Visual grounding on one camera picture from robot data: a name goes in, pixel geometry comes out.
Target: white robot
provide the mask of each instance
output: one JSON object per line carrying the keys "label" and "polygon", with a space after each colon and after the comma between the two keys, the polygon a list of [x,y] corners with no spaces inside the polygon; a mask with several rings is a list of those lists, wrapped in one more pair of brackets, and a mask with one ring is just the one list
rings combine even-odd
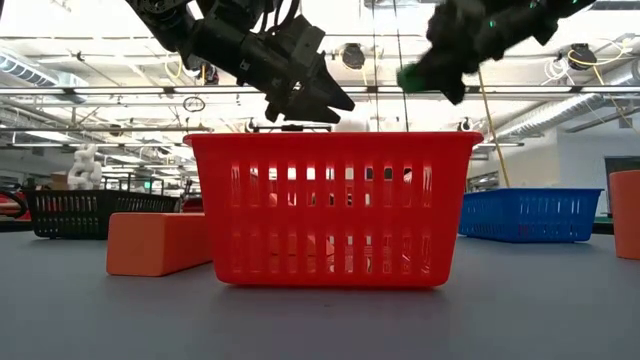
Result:
{"label": "white robot", "polygon": [[67,177],[69,190],[93,190],[102,180],[102,165],[95,161],[97,147],[82,145],[73,155],[74,164]]}

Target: ceiling light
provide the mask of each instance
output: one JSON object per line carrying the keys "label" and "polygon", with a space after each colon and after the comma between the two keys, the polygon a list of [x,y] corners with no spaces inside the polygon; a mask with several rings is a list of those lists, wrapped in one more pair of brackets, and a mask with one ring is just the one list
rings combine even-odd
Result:
{"label": "ceiling light", "polygon": [[112,169],[138,169],[142,168],[144,165],[109,165]]}
{"label": "ceiling light", "polygon": [[139,163],[145,162],[140,158],[137,158],[135,156],[129,156],[129,155],[110,155],[109,157],[114,160],[130,163],[130,164],[139,164]]}
{"label": "ceiling light", "polygon": [[[500,147],[521,147],[524,146],[524,143],[500,143]],[[495,143],[483,143],[476,145],[478,148],[494,148],[496,147]]]}
{"label": "ceiling light", "polygon": [[64,141],[73,140],[69,136],[61,134],[59,132],[55,132],[55,131],[27,131],[25,132],[25,134],[36,136],[36,137],[47,139],[47,140],[53,140],[53,141],[64,142]]}
{"label": "ceiling light", "polygon": [[8,144],[15,147],[63,147],[63,144]]}
{"label": "ceiling light", "polygon": [[195,165],[140,165],[147,169],[184,169],[187,171],[196,171],[198,167]]}
{"label": "ceiling light", "polygon": [[111,168],[111,167],[106,167],[106,168],[102,168],[102,173],[103,174],[133,174],[136,170],[135,169],[122,169],[122,168]]}
{"label": "ceiling light", "polygon": [[637,93],[640,92],[639,86],[592,86],[582,88],[583,92],[606,92],[606,93]]}
{"label": "ceiling light", "polygon": [[174,89],[178,94],[260,94],[252,86],[187,86]]}
{"label": "ceiling light", "polygon": [[163,94],[161,87],[77,88],[78,95]]}
{"label": "ceiling light", "polygon": [[128,144],[121,144],[124,145],[125,147],[176,147],[176,146],[182,146],[182,144],[180,143],[128,143]]}
{"label": "ceiling light", "polygon": [[171,175],[167,175],[167,176],[154,176],[154,179],[160,179],[160,180],[179,180],[180,177],[179,176],[171,176]]}
{"label": "ceiling light", "polygon": [[120,177],[129,177],[130,175],[131,174],[129,174],[129,173],[112,173],[112,174],[107,175],[106,177],[107,178],[110,178],[110,177],[111,178],[114,178],[114,177],[120,178]]}
{"label": "ceiling light", "polygon": [[399,88],[398,86],[381,86],[378,88],[378,92],[381,93],[402,93],[402,89]]}
{"label": "ceiling light", "polygon": [[158,170],[158,171],[160,171],[161,173],[166,174],[166,175],[181,175],[182,174],[180,171],[175,170],[175,169],[165,169],[165,170]]}
{"label": "ceiling light", "polygon": [[570,86],[486,86],[486,92],[492,93],[565,93],[571,91]]}
{"label": "ceiling light", "polygon": [[63,89],[56,88],[23,88],[23,89],[14,89],[14,88],[4,88],[0,89],[0,95],[64,95],[65,92]]}

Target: table surface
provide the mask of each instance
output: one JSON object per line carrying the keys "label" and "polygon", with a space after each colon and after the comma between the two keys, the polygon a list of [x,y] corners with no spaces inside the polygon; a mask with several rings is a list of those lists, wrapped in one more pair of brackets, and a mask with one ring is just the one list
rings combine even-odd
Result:
{"label": "table surface", "polygon": [[640,261],[611,236],[461,238],[446,285],[401,292],[110,277],[105,245],[0,235],[0,359],[640,358]]}

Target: cable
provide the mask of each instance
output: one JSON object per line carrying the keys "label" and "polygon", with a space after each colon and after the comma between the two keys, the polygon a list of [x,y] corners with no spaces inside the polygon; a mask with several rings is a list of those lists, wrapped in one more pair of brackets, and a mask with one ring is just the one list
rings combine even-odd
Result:
{"label": "cable", "polygon": [[[398,38],[398,57],[400,58],[400,72],[404,69],[404,65],[402,64],[402,45],[400,44],[400,20],[398,19],[398,7],[396,5],[396,0],[393,0],[393,12],[396,17],[396,36]],[[402,99],[404,101],[404,121],[407,126],[407,132],[409,132],[409,110],[407,109],[407,93],[402,90]]]}
{"label": "cable", "polygon": [[[593,67],[593,72],[596,73],[596,77],[598,78],[598,81],[600,81],[600,85],[605,86],[605,82],[604,79],[602,79],[602,75],[600,74],[600,70],[598,70],[597,66]],[[629,127],[636,133],[638,134],[638,136],[640,136],[640,131],[638,131],[638,129],[636,129],[633,126],[633,123],[631,122],[631,120],[629,120],[629,118],[627,118],[627,116],[624,114],[624,111],[622,111],[622,109],[620,108],[620,106],[618,106],[618,103],[616,102],[616,100],[613,98],[613,96],[610,96],[609,99],[611,100],[611,102],[613,103],[613,106],[615,106],[616,111],[618,112],[618,115],[620,115],[620,117],[627,123],[627,125],[629,125]]]}
{"label": "cable", "polygon": [[22,217],[24,214],[26,214],[26,213],[27,213],[27,210],[28,210],[28,208],[27,208],[27,204],[25,203],[25,201],[24,201],[24,200],[22,200],[21,198],[19,198],[19,197],[18,197],[18,196],[16,196],[15,194],[13,194],[13,193],[11,193],[11,192],[8,192],[8,191],[0,190],[0,196],[4,196],[4,197],[6,197],[6,198],[8,198],[8,199],[10,199],[10,200],[15,201],[15,202],[18,204],[18,206],[20,207],[20,209],[19,209],[17,212],[15,212],[15,213],[9,213],[9,214],[4,214],[5,216],[8,216],[8,217],[10,217],[10,218],[17,219],[17,218],[20,218],[20,217]]}
{"label": "cable", "polygon": [[498,137],[496,136],[496,129],[493,127],[493,119],[491,118],[491,111],[489,111],[489,100],[487,100],[487,92],[484,88],[484,80],[482,79],[482,71],[480,69],[478,69],[478,78],[480,79],[480,89],[482,90],[484,109],[487,112],[487,120],[489,120],[489,130],[491,131],[491,136],[493,136],[493,141],[495,142],[496,149],[498,150],[498,157],[500,158],[500,167],[502,167],[504,181],[507,185],[507,188],[510,188],[511,182],[509,181],[509,175],[507,174],[507,166],[504,163],[504,156],[502,156],[502,149],[500,148],[500,143],[498,142]]}
{"label": "cable", "polygon": [[622,59],[622,55],[627,53],[627,47],[625,47],[624,45],[622,45],[622,47],[620,47],[618,44],[615,43],[615,41],[611,41],[611,40],[607,40],[610,41],[611,44],[613,46],[615,46],[616,48],[618,48],[618,50],[620,50],[620,52],[618,53],[618,56],[609,59],[609,60],[605,60],[605,61],[601,61],[601,62],[594,62],[594,63],[590,63],[590,62],[586,62],[586,61],[581,61],[581,60],[577,60],[574,59],[571,54],[573,54],[575,52],[575,50],[571,50],[569,51],[569,53],[567,54],[567,57],[569,58],[569,60],[573,61],[576,64],[580,64],[580,65],[586,65],[586,66],[602,66],[602,65],[607,65],[610,64],[614,61],[618,61]]}
{"label": "cable", "polygon": [[167,75],[169,75],[169,77],[173,78],[173,79],[177,79],[180,77],[180,75],[182,75],[182,57],[180,57],[180,63],[178,64],[178,73],[174,74],[173,72],[171,72],[171,70],[169,70],[169,53],[167,53],[167,61],[164,62],[164,71],[167,73]]}

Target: orange block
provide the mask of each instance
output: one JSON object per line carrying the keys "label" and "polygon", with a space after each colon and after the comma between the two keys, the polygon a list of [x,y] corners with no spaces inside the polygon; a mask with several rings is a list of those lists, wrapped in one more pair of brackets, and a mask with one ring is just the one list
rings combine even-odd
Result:
{"label": "orange block", "polygon": [[120,213],[109,221],[107,272],[164,276],[212,260],[204,214]]}

